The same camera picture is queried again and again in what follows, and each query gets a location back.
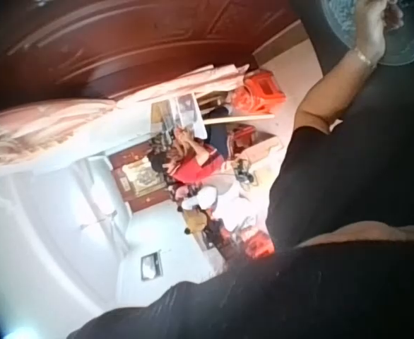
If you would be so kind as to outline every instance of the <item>cabinet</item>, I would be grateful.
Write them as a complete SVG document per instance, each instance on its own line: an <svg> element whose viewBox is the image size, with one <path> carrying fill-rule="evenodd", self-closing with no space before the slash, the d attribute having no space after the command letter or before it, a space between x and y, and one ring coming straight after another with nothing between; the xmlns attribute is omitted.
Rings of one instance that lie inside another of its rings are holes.
<svg viewBox="0 0 414 339"><path fill-rule="evenodd" d="M116 185L135 213L170 198L161 174L150 168L146 158L149 150L145 142L110 156Z"/></svg>

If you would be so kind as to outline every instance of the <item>red shirt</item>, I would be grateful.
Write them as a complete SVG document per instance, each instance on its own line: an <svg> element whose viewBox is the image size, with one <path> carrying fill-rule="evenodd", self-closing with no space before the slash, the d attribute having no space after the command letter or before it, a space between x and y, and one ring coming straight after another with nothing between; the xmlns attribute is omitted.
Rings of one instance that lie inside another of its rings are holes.
<svg viewBox="0 0 414 339"><path fill-rule="evenodd" d="M209 151L210 157L202 166L199 166L196 161L196 155L192 155L184 160L172 174L172 177L184 184L196 184L202 179L209 177L216 170L219 170L224 163L222 155L209 145L204 145L204 148Z"/></svg>

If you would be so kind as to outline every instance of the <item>woman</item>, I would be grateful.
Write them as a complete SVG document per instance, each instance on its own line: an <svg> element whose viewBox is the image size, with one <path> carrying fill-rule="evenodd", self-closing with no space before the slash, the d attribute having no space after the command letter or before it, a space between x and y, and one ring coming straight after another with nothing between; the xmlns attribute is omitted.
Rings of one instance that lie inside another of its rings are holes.
<svg viewBox="0 0 414 339"><path fill-rule="evenodd" d="M208 118L227 116L232 108L223 105L208 113ZM229 157L227 149L227 129L225 124L207 126L207 139L204 143L194 140L193 136L176 129L173 149L150 158L152 168L157 173L165 172L183 184L198 184L220 170Z"/></svg>

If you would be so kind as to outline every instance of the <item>black clothing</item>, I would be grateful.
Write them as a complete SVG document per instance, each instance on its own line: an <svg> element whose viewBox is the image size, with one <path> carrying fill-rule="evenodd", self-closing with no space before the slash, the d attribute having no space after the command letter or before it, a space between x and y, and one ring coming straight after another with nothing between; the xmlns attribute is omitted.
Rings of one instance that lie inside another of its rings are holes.
<svg viewBox="0 0 414 339"><path fill-rule="evenodd" d="M414 225L414 111L363 112L326 135L298 128L266 225L288 248L353 222Z"/></svg>
<svg viewBox="0 0 414 339"><path fill-rule="evenodd" d="M224 106L219 106L203 116L203 119L223 118L229 115L229 111ZM227 149L227 128L226 124L206 125L207 139L205 142L212 145L225 160L229 158Z"/></svg>
<svg viewBox="0 0 414 339"><path fill-rule="evenodd" d="M414 338L414 244L280 252L142 309L115 309L69 339Z"/></svg>

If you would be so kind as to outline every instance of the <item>bracelet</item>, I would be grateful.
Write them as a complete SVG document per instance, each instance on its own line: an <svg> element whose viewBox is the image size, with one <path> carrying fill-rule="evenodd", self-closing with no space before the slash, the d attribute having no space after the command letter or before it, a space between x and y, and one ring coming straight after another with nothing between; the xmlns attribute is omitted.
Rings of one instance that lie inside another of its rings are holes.
<svg viewBox="0 0 414 339"><path fill-rule="evenodd" d="M364 62L366 65L374 69L377 67L377 64L372 63L369 58L367 58L357 47L355 47L354 51L356 52L357 57Z"/></svg>

